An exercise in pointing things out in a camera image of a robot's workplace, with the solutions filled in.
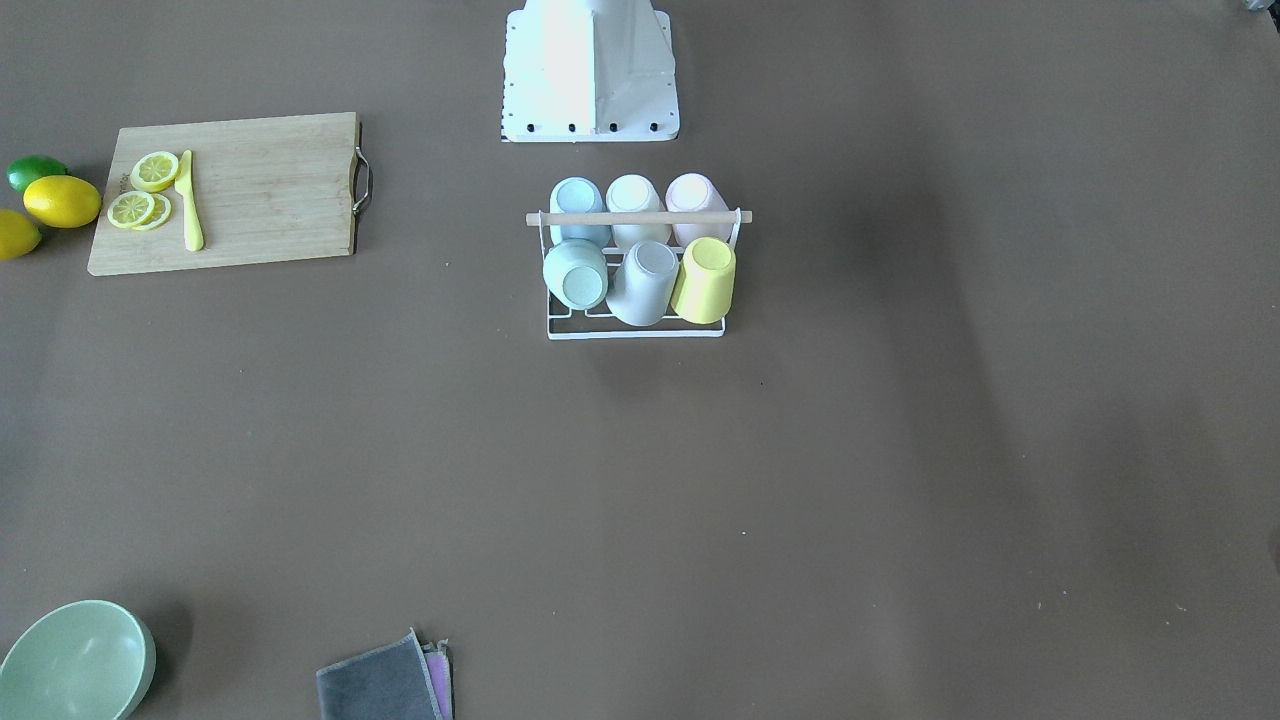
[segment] wooden cutting board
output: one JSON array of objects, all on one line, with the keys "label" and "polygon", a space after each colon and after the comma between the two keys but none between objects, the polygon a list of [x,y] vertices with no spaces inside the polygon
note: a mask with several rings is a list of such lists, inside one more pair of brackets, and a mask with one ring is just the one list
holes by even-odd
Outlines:
[{"label": "wooden cutting board", "polygon": [[[124,128],[88,272],[119,275],[351,255],[358,143],[356,113]],[[182,196],[173,187],[163,192],[173,215],[156,229],[120,229],[106,219],[111,201],[133,190],[128,176],[134,163],[157,150],[192,151],[204,250],[189,252],[183,243]]]}]

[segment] green bowl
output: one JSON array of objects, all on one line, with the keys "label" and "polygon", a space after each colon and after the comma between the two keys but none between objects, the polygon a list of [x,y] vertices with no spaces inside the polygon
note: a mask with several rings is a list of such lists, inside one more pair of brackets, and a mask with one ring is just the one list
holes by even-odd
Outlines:
[{"label": "green bowl", "polygon": [[151,632],[105,600],[45,615],[0,665],[0,720],[122,720],[156,667]]}]

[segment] yellow knife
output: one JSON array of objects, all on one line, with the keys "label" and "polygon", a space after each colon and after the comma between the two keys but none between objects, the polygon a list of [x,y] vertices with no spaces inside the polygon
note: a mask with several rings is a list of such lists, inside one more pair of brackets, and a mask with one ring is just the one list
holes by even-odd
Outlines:
[{"label": "yellow knife", "polygon": [[173,187],[182,196],[182,237],[187,241],[187,250],[195,252],[205,246],[205,231],[200,228],[196,191],[191,187],[191,150],[184,150],[178,159],[178,177],[174,178]]}]

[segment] cup rack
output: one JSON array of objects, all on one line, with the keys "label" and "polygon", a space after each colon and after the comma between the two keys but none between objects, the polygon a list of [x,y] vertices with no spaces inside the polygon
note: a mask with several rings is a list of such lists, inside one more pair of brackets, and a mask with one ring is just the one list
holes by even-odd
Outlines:
[{"label": "cup rack", "polygon": [[[654,225],[654,224],[727,224],[733,223],[733,229],[728,237],[728,246],[737,250],[737,234],[742,224],[751,222],[751,211],[718,210],[700,213],[529,213],[525,215],[525,224],[538,228],[538,245],[540,258],[545,259],[552,249],[550,237],[545,229],[550,225]],[[677,260],[682,258],[685,249],[668,241],[676,252]],[[604,264],[611,272],[616,272],[622,264],[622,250],[609,246],[604,249]],[[648,328],[636,328],[618,320],[613,313],[608,311],[605,304],[596,305],[590,310],[571,310],[564,307],[550,291],[547,291],[547,338],[548,340],[623,340],[637,337],[722,337],[727,328],[724,318],[710,325],[698,325],[682,320],[678,315],[666,314],[658,323]]]}]

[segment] white plastic device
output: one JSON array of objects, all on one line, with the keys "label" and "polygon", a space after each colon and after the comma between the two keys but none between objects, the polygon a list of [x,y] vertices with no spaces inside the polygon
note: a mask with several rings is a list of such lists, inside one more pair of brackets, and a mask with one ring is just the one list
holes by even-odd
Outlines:
[{"label": "white plastic device", "polygon": [[507,15],[502,138],[648,142],[680,132],[671,18],[649,0],[527,0]]}]

